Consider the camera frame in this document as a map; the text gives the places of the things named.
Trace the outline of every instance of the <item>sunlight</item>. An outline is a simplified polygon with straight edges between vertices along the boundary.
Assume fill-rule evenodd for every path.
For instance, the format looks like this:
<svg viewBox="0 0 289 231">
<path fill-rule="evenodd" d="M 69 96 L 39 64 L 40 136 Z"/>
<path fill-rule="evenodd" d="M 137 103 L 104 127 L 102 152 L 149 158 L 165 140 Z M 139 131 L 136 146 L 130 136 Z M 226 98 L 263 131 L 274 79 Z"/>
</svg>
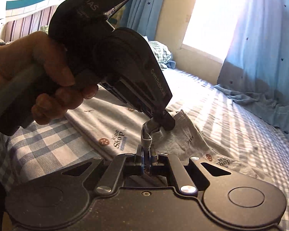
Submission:
<svg viewBox="0 0 289 231">
<path fill-rule="evenodd" d="M 245 0 L 196 0 L 183 44 L 226 58 Z"/>
</svg>

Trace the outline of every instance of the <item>hand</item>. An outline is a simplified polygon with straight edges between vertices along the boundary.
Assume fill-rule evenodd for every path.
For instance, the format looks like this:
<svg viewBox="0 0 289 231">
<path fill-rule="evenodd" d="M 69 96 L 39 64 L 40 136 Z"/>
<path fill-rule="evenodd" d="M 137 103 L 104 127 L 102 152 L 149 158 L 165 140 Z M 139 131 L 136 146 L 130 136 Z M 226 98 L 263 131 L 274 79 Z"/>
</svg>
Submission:
<svg viewBox="0 0 289 231">
<path fill-rule="evenodd" d="M 31 112 L 38 124 L 48 124 L 51 119 L 63 117 L 68 109 L 77 108 L 84 98 L 92 98 L 98 91 L 97 85 L 88 86 L 81 92 L 71 87 L 75 79 L 66 64 L 64 46 L 41 31 L 0 46 L 0 89 L 33 62 L 43 65 L 47 75 L 61 86 L 54 95 L 37 97 Z"/>
</svg>

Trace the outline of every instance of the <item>silver screw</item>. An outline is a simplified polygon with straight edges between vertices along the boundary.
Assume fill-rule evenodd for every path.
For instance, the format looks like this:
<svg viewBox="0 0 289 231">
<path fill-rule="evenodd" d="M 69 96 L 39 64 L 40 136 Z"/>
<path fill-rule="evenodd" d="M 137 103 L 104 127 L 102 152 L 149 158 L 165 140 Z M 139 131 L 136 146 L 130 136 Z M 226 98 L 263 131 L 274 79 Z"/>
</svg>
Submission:
<svg viewBox="0 0 289 231">
<path fill-rule="evenodd" d="M 96 192 L 99 194 L 108 194 L 111 192 L 111 188 L 108 186 L 99 186 L 96 188 Z"/>
<path fill-rule="evenodd" d="M 147 192 L 147 191 L 145 191 L 145 192 L 142 192 L 142 195 L 143 195 L 143 196 L 150 196 L 150 195 L 151 195 L 151 193 L 150 193 L 150 192 Z"/>
<path fill-rule="evenodd" d="M 194 186 L 185 185 L 180 188 L 180 191 L 186 194 L 193 194 L 196 192 L 196 188 Z"/>
</svg>

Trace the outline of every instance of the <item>finger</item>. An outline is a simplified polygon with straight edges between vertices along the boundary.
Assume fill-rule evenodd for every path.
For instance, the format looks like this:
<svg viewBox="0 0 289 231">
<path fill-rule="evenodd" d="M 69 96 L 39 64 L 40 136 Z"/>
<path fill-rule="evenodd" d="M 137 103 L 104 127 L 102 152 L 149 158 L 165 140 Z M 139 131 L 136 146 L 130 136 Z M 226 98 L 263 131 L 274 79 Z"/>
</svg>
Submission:
<svg viewBox="0 0 289 231">
<path fill-rule="evenodd" d="M 61 86 L 75 84 L 75 78 L 67 66 L 64 46 L 51 39 L 46 33 L 32 33 L 34 40 L 33 58 L 45 68 L 50 78 Z"/>
<path fill-rule="evenodd" d="M 97 91 L 99 90 L 98 85 L 90 85 L 82 90 L 82 96 L 85 99 L 91 99 L 97 94 Z"/>
<path fill-rule="evenodd" d="M 71 87 L 61 87 L 55 93 L 56 100 L 67 109 L 75 109 L 83 102 L 81 92 Z"/>
<path fill-rule="evenodd" d="M 60 103 L 48 94 L 41 94 L 36 99 L 36 106 L 38 109 L 50 119 L 62 118 L 67 112 Z"/>
<path fill-rule="evenodd" d="M 33 119 L 37 122 L 37 124 L 40 125 L 46 125 L 50 122 L 50 119 L 46 117 L 36 105 L 33 105 L 31 108 L 31 113 L 33 116 Z"/>
</svg>

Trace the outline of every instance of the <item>rubber grip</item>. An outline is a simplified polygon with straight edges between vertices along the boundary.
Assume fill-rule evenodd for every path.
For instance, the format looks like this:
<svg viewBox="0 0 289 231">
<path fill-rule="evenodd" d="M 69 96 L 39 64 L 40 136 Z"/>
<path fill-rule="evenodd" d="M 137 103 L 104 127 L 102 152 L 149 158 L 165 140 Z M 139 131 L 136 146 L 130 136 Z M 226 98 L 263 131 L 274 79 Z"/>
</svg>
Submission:
<svg viewBox="0 0 289 231">
<path fill-rule="evenodd" d="M 59 85 L 47 76 L 43 66 L 32 64 L 0 90 L 0 132 L 11 136 L 33 122 L 31 108 L 37 96 L 53 94 Z"/>
</svg>

